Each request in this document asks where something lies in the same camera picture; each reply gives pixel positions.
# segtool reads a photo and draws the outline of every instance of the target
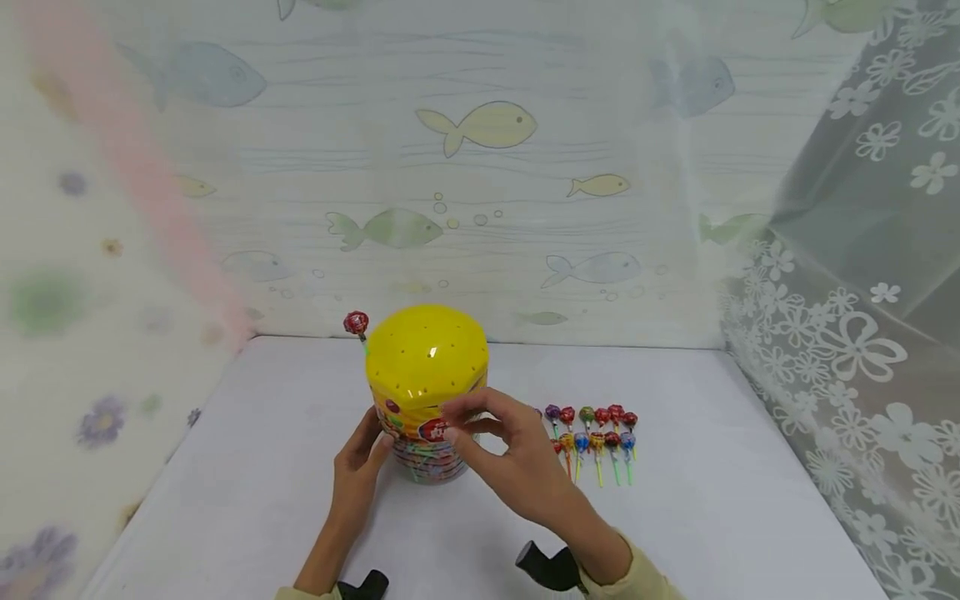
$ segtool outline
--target purple flower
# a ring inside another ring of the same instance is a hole
[[[16,545],[0,561],[0,600],[47,600],[73,574],[77,537],[44,527],[30,546]]]
[[[106,396],[93,405],[93,410],[80,423],[78,443],[91,450],[116,441],[126,409],[116,396]]]

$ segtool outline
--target lollipop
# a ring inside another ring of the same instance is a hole
[[[360,312],[359,310],[354,310],[344,318],[344,330],[360,338],[360,343],[363,344],[363,350],[367,353],[370,352],[367,350],[366,333],[368,325],[370,325],[370,317],[367,316],[367,313]]]
[[[570,469],[570,452],[576,448],[572,433],[564,433],[560,436],[560,445],[564,447],[564,456],[566,457],[566,475],[573,481],[573,471]]]
[[[584,452],[590,449],[590,436],[586,433],[573,434],[573,445],[577,447],[577,476],[574,483],[580,481],[580,465],[584,462]]]
[[[543,415],[550,421],[550,424],[553,425],[553,439],[556,440],[557,435],[557,419],[560,418],[560,407],[556,404],[547,404],[546,409],[543,411]]]
[[[620,485],[620,469],[616,467],[616,450],[620,447],[620,436],[615,431],[608,431],[603,437],[604,444],[610,449],[610,460],[613,461],[613,476],[616,477],[616,485]]]
[[[587,433],[590,432],[590,424],[593,422],[593,409],[585,406],[580,409],[580,420],[584,422]]]
[[[613,423],[613,431],[620,433],[620,422],[623,420],[623,407],[619,404],[611,404],[607,407],[607,411],[610,413],[610,421]]]
[[[610,411],[606,408],[598,408],[593,411],[593,418],[597,421],[597,427],[603,429],[603,426],[610,420]]]
[[[632,433],[624,433],[620,436],[620,447],[623,448],[623,462],[627,464],[627,482],[632,486],[634,484],[634,470],[630,467],[630,453],[636,452],[636,438]]]
[[[572,406],[565,406],[560,411],[560,422],[566,425],[566,430],[570,433],[573,433],[573,419],[576,416],[577,414],[573,412]]]
[[[603,434],[597,431],[594,431],[590,434],[590,445],[593,446],[593,460],[597,464],[597,481],[600,482],[600,487],[603,488],[603,466],[601,465],[601,457],[603,456],[603,446],[604,446]]]
[[[636,425],[636,413],[626,413],[620,420],[623,421],[624,425],[627,425],[627,429],[630,429],[630,433],[634,433],[634,426]],[[631,448],[634,455],[634,460],[636,460],[636,448]]]

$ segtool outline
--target pink stripe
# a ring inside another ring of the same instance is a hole
[[[168,258],[205,306],[222,316],[239,350],[250,320],[217,267],[174,169],[154,142],[139,104],[121,83],[116,53],[78,0],[16,0],[31,51],[70,90],[81,122],[134,205],[156,229]]]

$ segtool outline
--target finger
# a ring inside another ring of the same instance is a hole
[[[507,433],[503,423],[496,419],[472,420],[469,423],[464,423],[459,429],[470,435],[475,433],[492,433],[498,438],[503,438]]]
[[[536,415],[526,404],[518,402],[493,388],[481,388],[465,396],[450,400],[443,405],[443,412],[447,420],[453,421],[463,421],[463,415],[477,410],[491,413],[502,420],[508,428]]]
[[[503,460],[495,454],[490,454],[487,450],[480,447],[469,433],[461,431],[456,427],[450,427],[444,432],[444,438],[457,451],[460,458],[467,463],[467,466],[476,471],[484,481],[496,473],[497,460]]]
[[[380,419],[376,415],[376,409],[371,406],[367,409],[350,439],[344,444],[344,454],[366,457],[370,454],[370,449],[376,442],[376,437],[380,435],[380,431]]]
[[[393,447],[394,438],[388,435],[382,436],[379,441],[373,445],[373,450],[370,451],[370,458],[367,459],[367,463],[361,467],[361,470],[369,473],[372,477],[376,477],[376,474],[380,472],[380,468],[387,462],[387,457],[390,456],[390,450]]]

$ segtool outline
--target black clip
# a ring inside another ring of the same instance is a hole
[[[516,566],[544,588],[556,591],[577,588],[587,593],[580,579],[580,567],[569,548],[564,548],[552,559],[548,559],[530,540],[516,557]]]
[[[363,580],[359,588],[338,581],[337,589],[340,590],[344,600],[383,600],[389,585],[390,580],[387,576],[374,569],[367,574],[367,579]]]

